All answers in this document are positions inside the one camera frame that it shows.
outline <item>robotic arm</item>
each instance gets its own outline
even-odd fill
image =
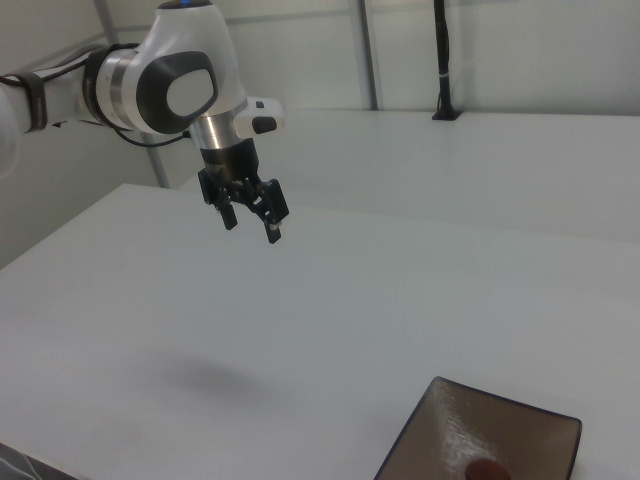
[[[204,201],[230,230],[232,202],[264,223],[270,243],[289,213],[277,180],[258,176],[253,138],[279,130],[277,100],[247,97],[222,14],[208,0],[162,4],[144,42],[87,47],[37,73],[0,77],[0,177],[18,156],[21,132],[67,120],[191,138],[205,168]]]

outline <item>black cable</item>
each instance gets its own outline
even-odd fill
[[[53,67],[41,68],[40,71],[51,70],[52,68],[59,68],[62,65],[65,65],[69,62],[73,62],[77,60],[83,55],[86,55],[87,53],[90,53],[92,50],[95,50],[96,48],[99,48],[99,47],[101,47],[101,45],[88,45],[87,47],[81,48],[80,50],[76,51],[74,54],[72,54],[71,57],[65,58],[62,62],[54,65]],[[54,80],[58,77],[61,77],[62,75],[72,72],[73,70],[83,67],[85,64],[86,64],[86,60],[83,60],[78,63],[74,63],[73,65],[69,65],[68,67],[63,68],[62,70],[58,70],[57,72],[50,73],[49,75],[45,75],[44,77],[42,77],[42,81],[46,83],[49,80]],[[6,78],[6,76],[0,76],[0,83],[4,85],[8,85],[10,87],[22,87],[22,83],[20,83],[18,80],[11,80],[9,78]]]
[[[176,143],[179,142],[180,140],[183,140],[185,138],[189,138],[188,137],[188,133],[183,133],[181,136],[179,137],[175,137],[172,138],[171,140],[167,140],[165,142],[159,142],[159,143],[142,143],[142,142],[137,142],[129,137],[127,137],[124,133],[122,133],[122,131],[120,130],[113,130],[114,132],[116,132],[116,134],[122,138],[124,141],[129,142],[132,145],[135,145],[136,147],[145,147],[145,148],[155,148],[155,147],[164,147],[165,145],[171,145],[172,143]]]

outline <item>white wall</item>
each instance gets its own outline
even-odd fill
[[[465,110],[640,113],[638,0],[446,0]],[[385,109],[433,110],[431,0],[371,0]]]
[[[0,72],[43,58],[51,64],[101,33],[93,2],[0,2]],[[48,127],[24,135],[21,149],[12,174],[0,180],[0,268],[120,184],[157,185],[144,151],[107,129]]]

